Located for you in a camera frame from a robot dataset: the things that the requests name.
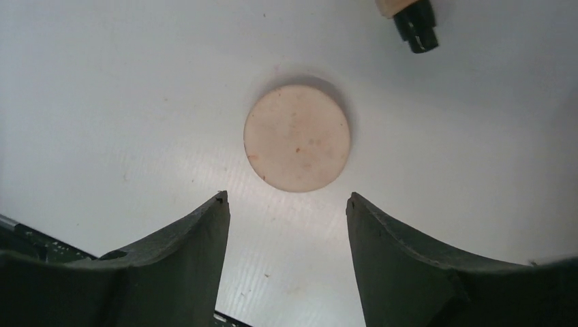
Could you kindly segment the round powder puff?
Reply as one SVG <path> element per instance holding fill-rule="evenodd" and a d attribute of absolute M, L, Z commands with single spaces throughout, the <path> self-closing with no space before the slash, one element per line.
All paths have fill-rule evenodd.
<path fill-rule="evenodd" d="M 340 176 L 352 137 L 342 106 L 330 95 L 290 84 L 255 102 L 245 121 L 243 144 L 250 166 L 264 182 L 304 193 Z"/>

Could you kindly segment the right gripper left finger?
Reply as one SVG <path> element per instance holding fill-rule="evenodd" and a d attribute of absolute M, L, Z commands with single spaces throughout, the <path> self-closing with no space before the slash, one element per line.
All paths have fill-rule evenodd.
<path fill-rule="evenodd" d="M 228 194 L 95 260 L 1 250 L 2 326 L 210 326 L 228 242 Z"/>

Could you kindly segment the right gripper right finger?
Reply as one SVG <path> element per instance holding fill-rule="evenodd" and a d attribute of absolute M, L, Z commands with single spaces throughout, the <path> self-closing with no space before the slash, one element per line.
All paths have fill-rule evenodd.
<path fill-rule="evenodd" d="M 436 240 L 353 193 L 348 238 L 367 326 L 576 326 L 577 259 L 526 266 Z"/>

